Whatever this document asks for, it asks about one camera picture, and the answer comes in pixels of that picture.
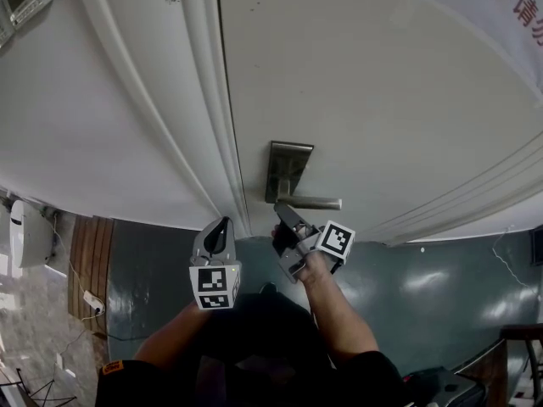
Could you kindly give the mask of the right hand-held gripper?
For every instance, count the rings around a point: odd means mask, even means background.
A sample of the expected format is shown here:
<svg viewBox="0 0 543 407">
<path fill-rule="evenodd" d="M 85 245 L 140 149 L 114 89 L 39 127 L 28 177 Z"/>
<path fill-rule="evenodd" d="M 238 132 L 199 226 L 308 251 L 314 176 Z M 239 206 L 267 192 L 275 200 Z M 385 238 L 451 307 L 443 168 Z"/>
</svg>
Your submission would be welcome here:
<svg viewBox="0 0 543 407">
<path fill-rule="evenodd" d="M 272 246 L 279 256 L 279 266 L 292 283 L 297 282 L 309 254 L 325 254 L 333 263 L 332 275 L 345 265 L 355 240 L 354 231 L 331 220 L 316 228 L 283 202 L 275 203 L 273 208 L 280 222 L 271 233 Z"/>
</svg>

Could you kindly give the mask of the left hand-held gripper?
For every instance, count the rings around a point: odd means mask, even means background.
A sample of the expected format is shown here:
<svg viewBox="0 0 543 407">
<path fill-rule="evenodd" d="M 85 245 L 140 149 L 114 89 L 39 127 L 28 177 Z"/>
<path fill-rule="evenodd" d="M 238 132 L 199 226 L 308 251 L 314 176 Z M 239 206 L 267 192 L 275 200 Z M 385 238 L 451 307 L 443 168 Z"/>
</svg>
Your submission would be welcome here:
<svg viewBox="0 0 543 407">
<path fill-rule="evenodd" d="M 194 300 L 201 310 L 234 307 L 242 271 L 241 262 L 235 259 L 235 236 L 229 217 L 212 221 L 194 238 L 189 275 Z"/>
</svg>

